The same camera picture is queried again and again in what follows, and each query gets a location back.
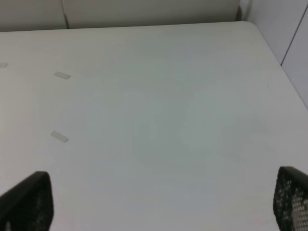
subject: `white wall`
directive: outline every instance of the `white wall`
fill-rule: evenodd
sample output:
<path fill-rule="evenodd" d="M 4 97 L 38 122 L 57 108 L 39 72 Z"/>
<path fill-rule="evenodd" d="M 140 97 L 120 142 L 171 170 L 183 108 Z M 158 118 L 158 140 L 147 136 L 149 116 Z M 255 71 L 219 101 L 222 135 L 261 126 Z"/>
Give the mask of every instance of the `white wall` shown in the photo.
<path fill-rule="evenodd" d="M 2 0 L 0 32 L 64 29 L 69 25 L 83 28 L 233 21 L 238 4 L 239 0 Z"/>
<path fill-rule="evenodd" d="M 65 28 L 61 0 L 0 2 L 0 32 Z"/>
<path fill-rule="evenodd" d="M 239 0 L 65 0 L 71 28 L 234 21 Z"/>
<path fill-rule="evenodd" d="M 242 0 L 244 20 L 256 24 L 282 63 L 308 0 Z"/>
<path fill-rule="evenodd" d="M 306 12 L 282 64 L 290 81 L 308 107 L 308 13 Z"/>

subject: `tape piece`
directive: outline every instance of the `tape piece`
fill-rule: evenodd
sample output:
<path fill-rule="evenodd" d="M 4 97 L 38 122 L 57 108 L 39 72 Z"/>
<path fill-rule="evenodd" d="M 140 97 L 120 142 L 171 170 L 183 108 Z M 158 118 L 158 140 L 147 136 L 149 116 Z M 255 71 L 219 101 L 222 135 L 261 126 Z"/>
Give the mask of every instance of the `tape piece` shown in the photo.
<path fill-rule="evenodd" d="M 8 63 L 0 63 L 0 67 L 7 67 Z"/>
<path fill-rule="evenodd" d="M 57 138 L 59 140 L 61 140 L 63 143 L 67 142 L 68 141 L 68 138 L 62 134 L 60 134 L 59 132 L 57 131 L 53 131 L 51 133 L 51 136 L 53 136 L 54 138 Z"/>
<path fill-rule="evenodd" d="M 64 79 L 69 79 L 71 76 L 62 72 L 57 71 L 56 73 L 54 73 L 55 76 L 60 77 L 60 78 L 64 78 Z"/>

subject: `black mesh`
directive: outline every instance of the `black mesh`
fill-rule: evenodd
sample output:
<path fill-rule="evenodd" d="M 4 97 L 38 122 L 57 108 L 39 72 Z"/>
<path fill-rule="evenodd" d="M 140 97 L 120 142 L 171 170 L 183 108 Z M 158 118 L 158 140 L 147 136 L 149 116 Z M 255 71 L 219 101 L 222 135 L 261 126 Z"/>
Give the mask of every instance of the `black mesh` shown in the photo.
<path fill-rule="evenodd" d="M 48 173 L 36 172 L 0 197 L 0 231 L 48 231 L 53 218 Z"/>
<path fill-rule="evenodd" d="M 281 231 L 308 231 L 308 176 L 293 167 L 281 167 L 273 209 Z"/>

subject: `white table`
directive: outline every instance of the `white table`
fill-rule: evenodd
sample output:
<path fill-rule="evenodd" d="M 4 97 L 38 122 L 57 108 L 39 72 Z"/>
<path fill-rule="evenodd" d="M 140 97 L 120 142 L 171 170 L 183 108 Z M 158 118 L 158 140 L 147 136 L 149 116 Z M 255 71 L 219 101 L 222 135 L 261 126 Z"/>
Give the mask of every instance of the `white table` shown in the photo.
<path fill-rule="evenodd" d="M 0 33 L 3 62 L 0 192 L 48 171 L 52 231 L 275 231 L 279 166 L 308 172 L 308 112 L 252 24 Z"/>

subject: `table surface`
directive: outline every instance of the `table surface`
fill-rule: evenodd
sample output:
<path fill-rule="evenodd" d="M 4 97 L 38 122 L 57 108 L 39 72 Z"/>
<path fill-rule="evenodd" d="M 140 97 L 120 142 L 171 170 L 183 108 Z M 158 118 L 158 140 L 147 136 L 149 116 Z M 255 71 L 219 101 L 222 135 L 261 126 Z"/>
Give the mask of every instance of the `table surface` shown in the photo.
<path fill-rule="evenodd" d="M 250 23 L 0 33 L 0 63 L 0 192 L 48 171 L 52 231 L 274 231 L 279 166 L 308 172 L 307 110 Z"/>

